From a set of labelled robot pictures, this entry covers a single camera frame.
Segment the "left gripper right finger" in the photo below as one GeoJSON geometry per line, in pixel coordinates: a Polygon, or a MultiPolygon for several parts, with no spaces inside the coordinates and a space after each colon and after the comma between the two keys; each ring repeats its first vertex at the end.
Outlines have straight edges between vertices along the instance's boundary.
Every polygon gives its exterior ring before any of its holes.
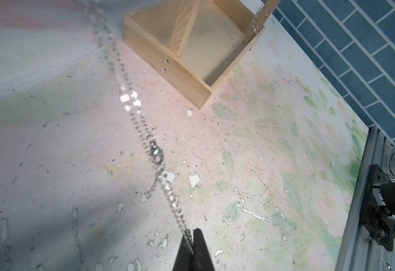
{"type": "Polygon", "coordinates": [[[193,269],[195,271],[215,271],[211,255],[201,229],[194,230],[193,252],[193,269]]]}

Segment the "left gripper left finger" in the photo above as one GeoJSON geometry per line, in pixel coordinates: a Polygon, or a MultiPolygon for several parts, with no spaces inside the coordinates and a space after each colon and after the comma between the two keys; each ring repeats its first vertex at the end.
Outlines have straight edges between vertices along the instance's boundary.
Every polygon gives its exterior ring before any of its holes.
{"type": "Polygon", "coordinates": [[[193,256],[186,242],[186,237],[183,236],[172,271],[193,271],[193,265],[193,256]]]}

